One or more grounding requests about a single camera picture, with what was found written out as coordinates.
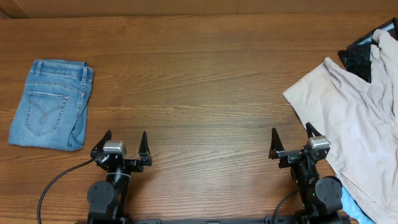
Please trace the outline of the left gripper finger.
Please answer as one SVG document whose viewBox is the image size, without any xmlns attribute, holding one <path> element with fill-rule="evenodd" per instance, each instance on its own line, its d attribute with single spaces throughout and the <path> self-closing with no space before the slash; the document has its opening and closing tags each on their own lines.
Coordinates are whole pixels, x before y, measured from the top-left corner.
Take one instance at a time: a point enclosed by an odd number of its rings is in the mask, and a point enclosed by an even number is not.
<svg viewBox="0 0 398 224">
<path fill-rule="evenodd" d="M 111 130 L 107 130 L 105 135 L 102 137 L 102 139 L 94 146 L 94 148 L 91 150 L 92 152 L 98 152 L 102 151 L 105 143 L 112 138 L 112 132 Z"/>
<path fill-rule="evenodd" d="M 139 147 L 139 155 L 141 157 L 150 157 L 150 150 L 147 141 L 147 133 L 144 131 L 141 138 L 141 143 Z"/>
</svg>

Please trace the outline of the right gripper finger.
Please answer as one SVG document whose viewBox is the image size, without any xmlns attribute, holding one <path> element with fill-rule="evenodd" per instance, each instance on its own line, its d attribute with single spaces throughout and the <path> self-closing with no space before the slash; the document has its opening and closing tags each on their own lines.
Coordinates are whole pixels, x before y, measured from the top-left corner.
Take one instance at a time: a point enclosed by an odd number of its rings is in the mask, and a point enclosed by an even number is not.
<svg viewBox="0 0 398 224">
<path fill-rule="evenodd" d="M 276 128 L 272 128 L 271 130 L 271 145 L 270 145 L 270 153 L 281 153 L 285 152 L 284 147 L 282 145 L 282 141 L 280 140 L 279 134 Z"/>
<path fill-rule="evenodd" d="M 310 122 L 307 122 L 307 123 L 305 124 L 305 127 L 306 127 L 306 132 L 307 132 L 308 138 L 319 137 L 319 136 L 322 135 L 321 133 L 319 133 L 319 132 L 314 128 L 314 126 L 313 126 Z"/>
</svg>

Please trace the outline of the beige cotton shorts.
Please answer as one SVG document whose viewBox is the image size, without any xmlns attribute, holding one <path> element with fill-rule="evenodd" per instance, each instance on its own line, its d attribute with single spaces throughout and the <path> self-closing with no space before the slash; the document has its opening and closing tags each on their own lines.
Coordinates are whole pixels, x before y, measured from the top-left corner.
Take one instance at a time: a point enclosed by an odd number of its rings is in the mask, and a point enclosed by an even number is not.
<svg viewBox="0 0 398 224">
<path fill-rule="evenodd" d="M 397 41 L 376 30 L 371 81 L 326 58 L 284 91 L 302 123 L 330 141 L 327 162 L 375 223 L 397 222 Z"/>
</svg>

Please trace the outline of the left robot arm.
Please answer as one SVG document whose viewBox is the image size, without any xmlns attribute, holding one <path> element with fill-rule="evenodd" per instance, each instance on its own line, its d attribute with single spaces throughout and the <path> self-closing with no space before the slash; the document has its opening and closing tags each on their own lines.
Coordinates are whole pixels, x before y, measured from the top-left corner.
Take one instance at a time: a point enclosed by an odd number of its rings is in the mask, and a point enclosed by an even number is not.
<svg viewBox="0 0 398 224">
<path fill-rule="evenodd" d="M 142 134 L 139 159 L 126 159 L 124 142 L 113 141 L 111 136 L 111 131 L 107 131 L 91 150 L 90 157 L 107 174 L 105 180 L 95 182 L 88 189 L 88 223 L 132 223 L 130 215 L 124 212 L 131 174 L 143 172 L 145 166 L 152 165 L 146 132 Z"/>
</svg>

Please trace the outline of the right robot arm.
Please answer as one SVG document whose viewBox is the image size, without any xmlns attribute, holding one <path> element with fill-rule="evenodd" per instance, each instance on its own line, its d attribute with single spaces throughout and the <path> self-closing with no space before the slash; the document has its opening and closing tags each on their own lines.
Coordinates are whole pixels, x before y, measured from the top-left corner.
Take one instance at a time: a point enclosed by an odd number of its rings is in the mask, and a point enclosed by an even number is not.
<svg viewBox="0 0 398 224">
<path fill-rule="evenodd" d="M 349 223 L 340 217 L 343 208 L 342 183 L 335 176 L 320 177 L 317 162 L 324 160 L 330 150 L 330 141 L 311 123 L 306 123 L 308 141 L 297 151 L 285 151 L 276 128 L 272 128 L 269 158 L 279 160 L 279 168 L 289 168 L 298 189 L 286 196 L 275 208 L 271 223 Z M 303 209 L 288 217 L 278 216 L 281 206 L 299 194 Z"/>
</svg>

